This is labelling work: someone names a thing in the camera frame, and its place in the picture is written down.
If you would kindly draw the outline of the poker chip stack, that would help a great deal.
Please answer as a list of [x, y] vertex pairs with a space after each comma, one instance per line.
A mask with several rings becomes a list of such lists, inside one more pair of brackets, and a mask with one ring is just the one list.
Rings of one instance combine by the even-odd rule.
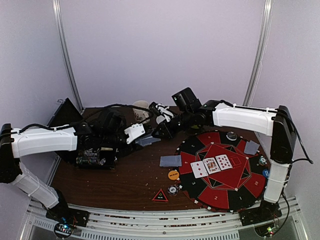
[[169, 195], [175, 196], [178, 194], [179, 188], [177, 187], [177, 185], [171, 185], [167, 188], [167, 192]]
[[268, 164], [268, 161], [263, 156], [260, 156], [259, 160], [258, 160], [258, 164], [261, 165], [261, 166], [266, 166]]

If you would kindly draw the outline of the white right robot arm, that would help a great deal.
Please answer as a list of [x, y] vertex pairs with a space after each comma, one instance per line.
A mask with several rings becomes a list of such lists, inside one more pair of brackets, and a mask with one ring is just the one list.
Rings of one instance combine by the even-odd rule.
[[225, 100], [201, 103], [187, 87], [172, 96], [180, 113], [172, 113], [167, 106], [152, 102], [149, 109], [163, 120], [153, 136], [172, 139], [178, 132], [192, 126], [229, 127], [254, 132], [262, 147], [269, 149], [270, 175], [263, 195], [265, 203], [256, 210], [259, 220], [268, 220], [275, 212], [281, 193], [287, 184], [290, 165], [298, 137], [289, 109], [241, 106]]

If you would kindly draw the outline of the dealt card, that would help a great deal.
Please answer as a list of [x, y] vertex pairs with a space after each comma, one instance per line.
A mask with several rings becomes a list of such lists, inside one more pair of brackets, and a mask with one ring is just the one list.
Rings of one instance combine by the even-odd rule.
[[244, 153], [247, 155], [255, 155], [260, 145], [252, 140], [247, 141], [244, 147]]
[[180, 155], [169, 155], [160, 157], [160, 167], [181, 167], [182, 158]]

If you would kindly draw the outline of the black round dealer puck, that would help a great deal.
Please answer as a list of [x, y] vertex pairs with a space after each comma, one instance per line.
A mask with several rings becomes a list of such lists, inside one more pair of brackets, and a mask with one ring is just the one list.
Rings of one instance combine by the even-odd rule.
[[229, 131], [226, 134], [226, 138], [230, 141], [235, 141], [238, 138], [238, 135], [236, 133], [234, 133], [233, 131]]

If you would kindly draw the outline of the nine of diamonds card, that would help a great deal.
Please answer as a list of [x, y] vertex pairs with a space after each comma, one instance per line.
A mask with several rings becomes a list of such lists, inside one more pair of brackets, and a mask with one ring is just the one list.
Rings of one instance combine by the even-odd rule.
[[220, 168], [221, 171], [232, 169], [233, 166], [226, 154], [221, 154], [215, 156], [215, 160]]

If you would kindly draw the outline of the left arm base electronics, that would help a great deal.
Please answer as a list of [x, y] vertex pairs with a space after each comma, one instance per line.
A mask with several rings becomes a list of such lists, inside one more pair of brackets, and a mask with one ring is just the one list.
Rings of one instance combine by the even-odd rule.
[[88, 211], [75, 208], [70, 208], [67, 216], [58, 216], [52, 210], [46, 210], [46, 217], [57, 222], [53, 227], [53, 233], [59, 239], [69, 238], [77, 227], [86, 227], [89, 216]]

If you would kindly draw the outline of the orange big blind button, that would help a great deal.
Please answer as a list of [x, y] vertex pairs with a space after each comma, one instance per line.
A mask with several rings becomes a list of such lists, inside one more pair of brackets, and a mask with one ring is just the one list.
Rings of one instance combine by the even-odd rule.
[[180, 177], [180, 173], [177, 170], [171, 170], [168, 174], [167, 174], [168, 178], [172, 181], [176, 181], [179, 179]]

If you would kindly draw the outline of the blue small blind button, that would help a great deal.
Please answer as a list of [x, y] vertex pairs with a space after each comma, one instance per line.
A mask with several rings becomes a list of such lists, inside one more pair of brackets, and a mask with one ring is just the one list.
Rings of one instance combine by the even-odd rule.
[[262, 171], [262, 175], [265, 177], [265, 178], [269, 178], [269, 175], [270, 175], [270, 171], [268, 169], [264, 169]]

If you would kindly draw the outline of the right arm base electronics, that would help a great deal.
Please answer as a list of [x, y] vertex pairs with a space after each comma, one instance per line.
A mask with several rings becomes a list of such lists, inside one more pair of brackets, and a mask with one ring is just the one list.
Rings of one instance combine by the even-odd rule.
[[278, 203], [262, 200], [258, 207], [245, 209], [239, 212], [243, 226], [256, 225], [255, 232], [263, 238], [272, 237], [276, 233], [275, 219], [282, 216]]

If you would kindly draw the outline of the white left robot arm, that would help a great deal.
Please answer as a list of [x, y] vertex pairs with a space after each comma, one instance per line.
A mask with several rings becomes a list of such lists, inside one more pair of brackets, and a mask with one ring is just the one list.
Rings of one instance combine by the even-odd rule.
[[0, 182], [16, 186], [38, 200], [61, 222], [69, 221], [72, 211], [63, 193], [39, 179], [21, 158], [56, 153], [75, 165], [104, 168], [121, 151], [131, 151], [138, 137], [135, 130], [144, 130], [140, 124], [128, 126], [119, 109], [118, 106], [99, 109], [93, 120], [78, 111], [75, 114], [57, 111], [48, 125], [32, 123], [13, 128], [5, 123], [0, 130]]

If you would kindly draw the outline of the three of diamonds card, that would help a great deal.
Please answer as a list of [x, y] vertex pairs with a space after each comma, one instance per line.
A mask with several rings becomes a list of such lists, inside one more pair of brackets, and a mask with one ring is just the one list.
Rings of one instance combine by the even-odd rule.
[[196, 179], [207, 177], [209, 175], [203, 161], [191, 162], [190, 166]]

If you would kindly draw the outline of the blue grey cloth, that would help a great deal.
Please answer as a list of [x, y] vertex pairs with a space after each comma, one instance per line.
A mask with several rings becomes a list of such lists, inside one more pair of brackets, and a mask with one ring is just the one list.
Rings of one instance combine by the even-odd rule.
[[142, 147], [146, 147], [146, 146], [152, 145], [153, 143], [156, 143], [159, 141], [161, 141], [160, 138], [153, 137], [152, 134], [150, 133], [150, 134], [143, 135], [143, 136], [137, 138], [135, 140], [135, 143], [142, 146]]

